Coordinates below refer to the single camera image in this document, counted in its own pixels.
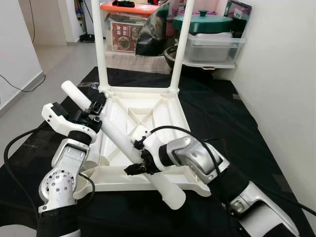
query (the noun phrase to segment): gray floor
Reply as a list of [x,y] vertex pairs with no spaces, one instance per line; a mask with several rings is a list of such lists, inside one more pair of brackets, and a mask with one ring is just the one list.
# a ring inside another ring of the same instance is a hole
[[[62,82],[71,80],[78,84],[96,66],[94,44],[79,43],[66,50],[41,48],[37,50],[46,81],[32,93],[26,93],[3,117],[0,118],[0,151],[17,135],[37,127],[42,121],[41,109],[51,102],[61,102],[65,93],[60,88]],[[11,149],[14,152],[23,142]],[[36,231],[19,225],[0,227],[1,237],[35,237]]]

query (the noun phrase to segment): black cable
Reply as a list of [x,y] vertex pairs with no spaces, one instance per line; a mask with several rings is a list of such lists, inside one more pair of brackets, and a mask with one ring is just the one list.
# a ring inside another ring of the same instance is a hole
[[228,217],[228,224],[229,224],[229,227],[230,227],[230,234],[231,236],[234,236],[233,235],[233,232],[232,232],[232,228],[231,228],[231,220],[230,220],[230,212],[229,212],[229,202],[228,202],[228,198],[227,198],[227,195],[226,195],[226,192],[225,192],[225,189],[224,189],[224,186],[223,186],[223,182],[222,182],[222,174],[221,174],[221,171],[219,170],[219,167],[218,167],[218,164],[217,164],[217,161],[213,155],[213,153],[211,152],[211,150],[208,148],[208,146],[206,145],[205,142],[203,142],[201,139],[199,139],[198,137],[196,137],[193,133],[191,133],[190,131],[184,129],[184,128],[181,128],[181,127],[176,127],[176,126],[171,126],[171,125],[165,125],[165,126],[160,126],[160,127],[156,127],[154,128],[153,130],[150,131],[150,133],[154,133],[158,130],[162,130],[162,129],[175,129],[175,130],[179,130],[179,131],[182,131],[182,132],[185,132],[189,135],[191,135],[192,137],[194,137],[195,139],[197,139],[201,144],[202,146],[207,150],[207,152],[209,153],[213,163],[214,163],[214,166],[215,166],[215,170],[216,170],[216,173],[217,173],[217,176],[218,176],[218,182],[220,184],[220,187],[221,187],[221,192],[222,192],[222,195],[224,197],[224,200],[225,200],[225,208],[226,208],[226,213],[227,213],[227,217]]
[[29,2],[30,2],[31,14],[32,14],[32,22],[33,22],[33,39],[32,39],[32,43],[34,43],[34,40],[35,40],[35,24],[34,24],[34,16],[33,16],[33,9],[32,9],[31,0],[29,0]]
[[287,197],[284,197],[284,196],[282,196],[282,195],[280,195],[280,194],[278,194],[278,193],[272,191],[271,189],[268,189],[267,187],[265,187],[265,186],[263,186],[263,185],[261,185],[261,184],[258,184],[258,183],[255,182],[255,181],[252,181],[252,182],[255,183],[259,188],[261,188],[261,189],[267,191],[268,193],[271,193],[272,195],[274,195],[274,196],[276,196],[276,197],[278,197],[278,198],[281,198],[281,199],[283,199],[283,200],[285,200],[285,201],[291,203],[291,204],[294,205],[294,206],[298,206],[298,207],[300,207],[300,208],[302,208],[302,209],[308,211],[310,214],[316,216],[316,211],[310,209],[309,207],[307,207],[307,206],[305,206],[305,205],[303,205],[303,204],[301,204],[301,203],[299,203],[299,202],[297,202],[297,201],[293,201],[293,200],[291,200],[291,199],[288,199]]
[[4,154],[3,154],[3,160],[4,160],[4,165],[8,171],[8,173],[10,174],[10,176],[12,177],[12,179],[20,186],[20,188],[23,190],[23,192],[25,193],[25,195],[27,196],[27,198],[29,199],[31,205],[32,205],[32,208],[34,210],[34,213],[35,213],[35,217],[36,217],[36,223],[38,224],[39,222],[39,215],[38,215],[38,209],[37,207],[35,206],[35,203],[34,201],[32,200],[32,197],[29,195],[29,193],[26,191],[26,189],[23,187],[23,185],[20,183],[20,181],[15,177],[14,173],[12,172],[12,169],[10,167],[10,164],[9,164],[9,159],[8,159],[8,153],[9,153],[9,150],[10,150],[10,147],[16,142],[18,141],[19,139],[21,139],[22,137],[25,137],[33,132],[36,132],[36,131],[39,131],[40,129],[42,128],[42,126],[39,126],[38,128],[35,128],[35,129],[32,129],[31,131],[28,131],[28,132],[25,132],[19,136],[17,136],[16,138],[14,138],[12,141],[10,141],[8,143],[8,145],[6,146],[5,150],[4,150]]
[[79,176],[81,176],[82,178],[86,179],[92,185],[92,192],[91,192],[91,195],[90,195],[88,201],[80,208],[81,210],[83,210],[90,204],[90,202],[92,201],[92,199],[94,197],[95,185],[94,185],[94,182],[91,179],[89,179],[87,176],[85,176],[84,174],[79,173]]
[[83,0],[83,2],[84,2],[85,7],[87,8],[87,11],[88,11],[89,16],[90,16],[90,18],[91,18],[91,21],[92,21],[92,23],[93,23],[93,19],[92,19],[92,16],[91,16],[91,14],[90,14],[90,11],[89,11],[89,8],[88,8],[88,6],[87,6],[87,3],[85,2],[85,0]]
[[2,77],[10,86],[12,86],[13,88],[18,89],[19,91],[22,91],[22,92],[32,92],[32,91],[34,91],[36,88],[38,88],[40,85],[42,85],[42,84],[44,83],[44,81],[46,80],[46,75],[44,75],[44,79],[41,81],[41,83],[38,84],[37,86],[35,86],[32,90],[22,90],[22,89],[20,89],[20,88],[18,88],[18,87],[16,87],[16,86],[12,85],[12,84],[11,84],[4,76],[2,76],[1,74],[0,74],[0,77]]

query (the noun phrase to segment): black tablecloth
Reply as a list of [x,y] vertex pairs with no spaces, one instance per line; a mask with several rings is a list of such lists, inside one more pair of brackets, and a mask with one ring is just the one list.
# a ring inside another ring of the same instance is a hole
[[[110,84],[116,86],[168,87],[170,83],[169,75],[117,69],[108,69],[108,75]],[[79,88],[88,98],[96,99],[100,96],[97,82],[97,68],[94,68]],[[181,76],[179,98],[191,131],[203,139],[219,138],[213,145],[245,175],[295,200],[256,121],[244,104],[234,99],[236,95],[229,81],[212,80],[209,74]],[[72,115],[78,110],[69,98],[62,106]],[[46,124],[10,159],[14,172],[37,206],[42,205],[38,186],[51,169],[51,159],[63,138]],[[35,228],[31,205],[4,166],[0,169],[0,186],[0,226],[22,224]],[[218,201],[200,197],[193,191],[186,191],[186,195],[184,206],[174,211],[156,191],[96,193],[93,202],[78,217],[82,236],[230,236],[227,216]],[[302,210],[269,196],[289,214],[301,236],[314,236]]]

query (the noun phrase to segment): green pot lid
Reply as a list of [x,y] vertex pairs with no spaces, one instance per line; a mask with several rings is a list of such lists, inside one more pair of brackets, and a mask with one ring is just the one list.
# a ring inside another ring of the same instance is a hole
[[[191,18],[190,33],[215,34],[230,31],[232,18],[226,16],[206,15],[207,11],[199,11],[200,16]],[[176,16],[173,19],[173,28],[181,30],[184,16]]]

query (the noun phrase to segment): orange lid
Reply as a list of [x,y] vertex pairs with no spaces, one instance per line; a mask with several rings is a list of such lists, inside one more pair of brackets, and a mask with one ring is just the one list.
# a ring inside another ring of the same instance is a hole
[[133,14],[147,15],[147,16],[150,16],[158,8],[159,6],[147,5],[147,4],[135,4],[135,7],[113,6],[111,1],[101,4],[101,10],[115,11],[115,12],[128,12],[128,13],[133,13]]

